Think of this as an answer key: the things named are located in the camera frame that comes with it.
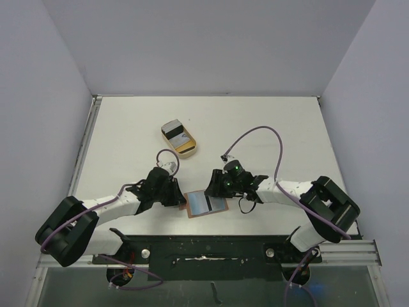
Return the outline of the tan leather card holder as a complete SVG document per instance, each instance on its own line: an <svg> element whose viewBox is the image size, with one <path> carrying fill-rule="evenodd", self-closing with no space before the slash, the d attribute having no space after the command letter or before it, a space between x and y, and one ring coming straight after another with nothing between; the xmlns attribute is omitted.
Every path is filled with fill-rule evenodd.
<svg viewBox="0 0 409 307"><path fill-rule="evenodd" d="M225 198L207 196L204 190L185 193L186 204L180 205L180 210L186 210L189 218L218 214L229 210Z"/></svg>

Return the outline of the grey magnetic stripe card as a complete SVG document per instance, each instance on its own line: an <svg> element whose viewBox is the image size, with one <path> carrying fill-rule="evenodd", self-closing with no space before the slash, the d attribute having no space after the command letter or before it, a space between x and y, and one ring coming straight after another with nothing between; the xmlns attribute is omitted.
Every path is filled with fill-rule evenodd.
<svg viewBox="0 0 409 307"><path fill-rule="evenodd" d="M191 216L200 216L212 211L210 199L205 195L204 191L189 192L186 197Z"/></svg>

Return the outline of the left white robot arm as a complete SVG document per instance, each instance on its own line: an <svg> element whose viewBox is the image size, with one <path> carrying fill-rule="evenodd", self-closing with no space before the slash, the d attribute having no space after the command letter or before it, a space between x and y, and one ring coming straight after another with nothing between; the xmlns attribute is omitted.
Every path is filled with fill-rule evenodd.
<svg viewBox="0 0 409 307"><path fill-rule="evenodd" d="M117 194L79 200L67 196L54 209L35 235L40 251L52 256L62 267L84 255L106 254L117 263L130 255L127 238L100 225L125 216L136 216L155 203L164 207L186 204L178 180L168 169L154 167L145 179L121 186Z"/></svg>

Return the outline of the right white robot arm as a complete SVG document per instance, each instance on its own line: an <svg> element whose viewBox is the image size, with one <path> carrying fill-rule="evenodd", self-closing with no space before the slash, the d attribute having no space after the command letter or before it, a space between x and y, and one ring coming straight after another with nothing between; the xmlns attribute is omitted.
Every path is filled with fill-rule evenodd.
<svg viewBox="0 0 409 307"><path fill-rule="evenodd" d="M267 175L252 175L236 159L212 171L204 193L216 198L242 197L253 203L280 203L303 209L309 222L296 229L284 246L286 257L294 262L322 242L340 242L360 215L359 206L329 177L320 176L311 182L276 180Z"/></svg>

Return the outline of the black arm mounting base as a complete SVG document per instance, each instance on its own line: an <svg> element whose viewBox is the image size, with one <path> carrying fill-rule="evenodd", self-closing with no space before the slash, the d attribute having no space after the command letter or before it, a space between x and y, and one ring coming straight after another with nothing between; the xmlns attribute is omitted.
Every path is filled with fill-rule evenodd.
<svg viewBox="0 0 409 307"><path fill-rule="evenodd" d="M297 265L319 264L282 235L136 236L118 260L147 265L166 281L279 281Z"/></svg>

